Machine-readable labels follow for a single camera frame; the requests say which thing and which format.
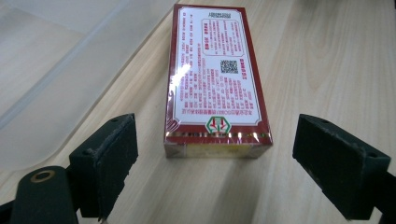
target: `box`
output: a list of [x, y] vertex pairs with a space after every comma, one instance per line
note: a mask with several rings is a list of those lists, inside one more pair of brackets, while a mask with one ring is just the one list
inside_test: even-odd
[[273, 144], [241, 7], [174, 6], [167, 157], [258, 158]]

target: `table surface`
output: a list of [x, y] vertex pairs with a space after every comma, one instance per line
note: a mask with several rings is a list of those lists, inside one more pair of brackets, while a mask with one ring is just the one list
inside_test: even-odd
[[[291, 156], [297, 120], [302, 113], [327, 119], [396, 158], [394, 2], [179, 3], [246, 8], [274, 145], [257, 160], [165, 158], [170, 12], [63, 148], [30, 169], [0, 171], [0, 204], [13, 200], [24, 175], [66, 167], [103, 123], [135, 113], [139, 157], [108, 223], [347, 223]], [[394, 162], [389, 172], [396, 175]], [[380, 216], [375, 209], [370, 220], [354, 223]]]

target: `plastic wrap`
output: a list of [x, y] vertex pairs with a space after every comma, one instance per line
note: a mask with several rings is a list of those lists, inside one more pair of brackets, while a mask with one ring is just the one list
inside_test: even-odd
[[260, 157], [273, 140], [245, 9], [175, 5], [173, 23], [166, 155]]

